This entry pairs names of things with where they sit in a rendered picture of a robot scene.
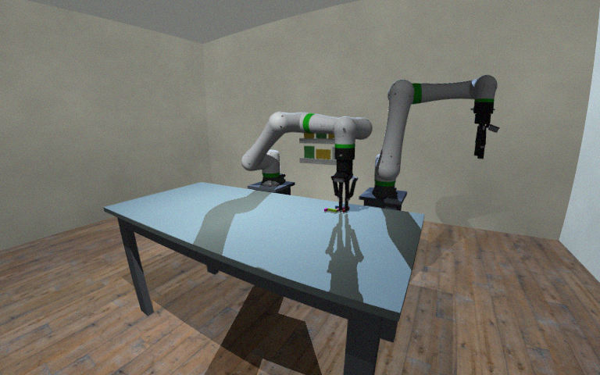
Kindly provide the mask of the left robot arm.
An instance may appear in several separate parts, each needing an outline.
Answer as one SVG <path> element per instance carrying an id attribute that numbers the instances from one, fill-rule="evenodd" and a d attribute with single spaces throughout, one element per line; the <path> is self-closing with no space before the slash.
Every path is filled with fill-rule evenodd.
<path id="1" fill-rule="evenodd" d="M 476 114 L 489 114 L 495 110 L 497 86 L 497 80 L 491 75 L 447 84 L 412 84 L 408 80 L 395 81 L 389 89 L 390 94 L 389 92 L 387 94 L 389 100 L 387 127 L 381 152 L 376 156 L 375 186 L 372 194 L 380 197 L 396 196 L 395 181 L 400 173 L 405 125 L 412 104 L 456 98 L 475 99 L 474 107 L 470 110 Z"/>

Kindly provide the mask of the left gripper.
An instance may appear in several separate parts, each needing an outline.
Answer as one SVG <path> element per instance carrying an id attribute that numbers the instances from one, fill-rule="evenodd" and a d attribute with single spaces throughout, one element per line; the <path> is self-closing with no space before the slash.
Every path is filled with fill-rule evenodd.
<path id="1" fill-rule="evenodd" d="M 491 114 L 475 114 L 475 124 L 479 124 L 477 126 L 477 137 L 475 144 L 474 155 L 478 155 L 478 159 L 484 158 L 484 148 L 486 145 L 486 129 L 487 126 L 485 124 L 490 124 L 491 122 Z M 480 136 L 479 136 L 480 135 Z M 479 148 L 478 148 L 479 147 Z"/>

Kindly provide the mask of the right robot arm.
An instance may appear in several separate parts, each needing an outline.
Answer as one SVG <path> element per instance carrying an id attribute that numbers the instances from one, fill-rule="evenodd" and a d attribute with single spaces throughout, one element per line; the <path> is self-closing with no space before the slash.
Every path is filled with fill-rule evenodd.
<path id="1" fill-rule="evenodd" d="M 355 140 L 368 138 L 372 129 L 371 122 L 362 117 L 337 118 L 307 112 L 275 112 L 255 144 L 242 156 L 241 165 L 248 171 L 262 170 L 262 186 L 278 186 L 286 181 L 285 174 L 280 173 L 280 153 L 270 148 L 283 134 L 334 134 L 334 158 L 350 161 L 355 159 Z"/>

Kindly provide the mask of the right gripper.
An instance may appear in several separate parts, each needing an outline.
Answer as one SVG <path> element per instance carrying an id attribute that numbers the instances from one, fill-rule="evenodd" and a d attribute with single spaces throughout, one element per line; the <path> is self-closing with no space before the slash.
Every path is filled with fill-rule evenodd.
<path id="1" fill-rule="evenodd" d="M 345 212 L 348 211 L 348 201 L 354 194 L 355 183 L 358 180 L 358 177 L 353 176 L 352 164 L 353 164 L 353 160 L 350 160 L 350 161 L 337 160 L 337 172 L 339 172 L 339 171 L 346 172 L 346 174 L 349 175 L 348 179 L 344 181 L 345 182 Z M 341 211 L 342 210 L 342 199 L 343 199 L 342 192 L 343 192 L 343 183 L 344 182 L 343 183 L 339 182 L 339 189 L 338 189 L 338 183 L 334 181 L 333 176 L 331 176 L 331 179 L 332 179 L 333 185 L 334 185 L 334 194 L 335 194 L 335 196 L 337 196 L 337 199 L 339 200 L 339 211 Z M 352 179 L 352 186 L 351 186 L 351 190 L 349 193 L 349 181 L 351 179 Z"/>

